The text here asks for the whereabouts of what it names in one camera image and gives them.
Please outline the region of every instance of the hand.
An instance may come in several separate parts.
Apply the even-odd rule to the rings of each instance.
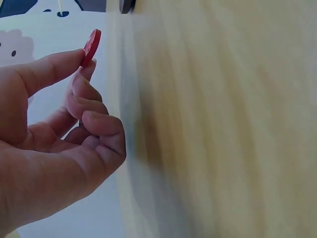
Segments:
[[[125,160],[122,123],[89,83],[96,63],[78,69],[84,56],[0,68],[0,237],[86,197]],[[28,98],[75,71],[63,105],[27,126]]]

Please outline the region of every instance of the red disc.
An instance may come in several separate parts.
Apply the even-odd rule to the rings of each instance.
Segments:
[[[101,37],[101,30],[95,29],[91,33],[91,35],[90,35],[90,37],[89,37],[89,39],[84,47],[86,56],[85,56],[83,62],[81,63],[82,67],[86,67],[88,65],[88,63],[93,59],[93,57],[97,51],[99,42],[100,42],[100,37]]]

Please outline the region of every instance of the wooden surface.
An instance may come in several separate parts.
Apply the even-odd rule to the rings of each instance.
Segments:
[[[317,237],[317,3],[109,0],[127,238]]]

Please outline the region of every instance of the finger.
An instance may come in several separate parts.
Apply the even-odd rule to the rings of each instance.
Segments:
[[[39,60],[10,66],[23,81],[28,97],[31,97],[39,90],[51,86],[71,74],[80,66],[85,57],[82,49],[56,53]]]
[[[69,132],[64,141],[76,145],[81,145],[83,141],[90,135],[90,132],[87,131],[84,126],[77,126]]]
[[[99,136],[96,140],[87,139],[84,146],[96,146],[95,151],[104,163],[106,175],[111,175],[124,162],[126,158],[124,129],[118,118],[102,115],[96,112],[84,112],[83,123],[85,128],[93,135]]]
[[[53,112],[45,122],[48,123],[56,133],[58,138],[62,138],[78,121],[74,118],[66,108],[66,100],[73,95],[73,91],[76,91],[76,95],[87,99],[99,99],[99,92],[95,90],[90,84],[96,63],[91,61],[85,68],[80,68],[74,75],[74,79],[69,82],[66,89],[65,102],[63,105]]]
[[[101,147],[105,147],[118,154],[124,161],[126,157],[125,136],[120,119],[96,112],[85,111],[82,120],[85,128],[91,134],[100,137]]]
[[[87,100],[75,95],[69,96],[66,100],[66,108],[68,112],[77,119],[81,119],[85,111],[93,111],[108,115],[108,110],[102,102]]]

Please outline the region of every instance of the black dot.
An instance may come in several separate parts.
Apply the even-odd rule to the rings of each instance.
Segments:
[[[58,12],[57,15],[58,15],[59,17],[66,17],[66,16],[69,15],[69,11],[63,11],[63,12],[62,12],[62,15],[60,14],[60,12]]]

